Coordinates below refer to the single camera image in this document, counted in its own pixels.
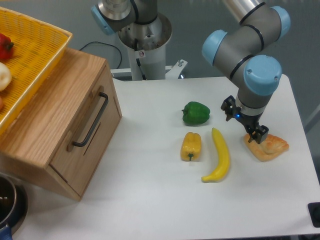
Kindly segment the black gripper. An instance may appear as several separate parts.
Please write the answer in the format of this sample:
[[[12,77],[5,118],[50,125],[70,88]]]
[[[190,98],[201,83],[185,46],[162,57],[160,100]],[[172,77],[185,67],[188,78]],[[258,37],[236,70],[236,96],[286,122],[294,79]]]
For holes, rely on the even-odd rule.
[[[241,123],[247,133],[253,133],[252,139],[261,144],[268,136],[269,128],[259,125],[260,115],[246,115],[241,112],[241,108],[236,106],[235,98],[230,95],[221,104],[220,109],[225,113],[225,120],[236,119]]]

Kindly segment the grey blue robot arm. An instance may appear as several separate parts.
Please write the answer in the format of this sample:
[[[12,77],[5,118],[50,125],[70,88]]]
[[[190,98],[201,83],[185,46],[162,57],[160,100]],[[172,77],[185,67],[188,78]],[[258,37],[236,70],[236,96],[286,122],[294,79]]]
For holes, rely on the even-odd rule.
[[[285,9],[269,7],[262,0],[227,0],[225,6],[239,29],[232,34],[214,31],[201,53],[238,88],[237,96],[229,96],[221,105],[226,119],[236,119],[249,140],[260,144],[269,130],[259,120],[282,76],[280,63],[261,51],[288,32],[291,19]],[[172,26],[159,13],[157,1],[102,0],[91,13],[106,35],[117,34],[126,46],[134,81],[166,77],[166,44]]]

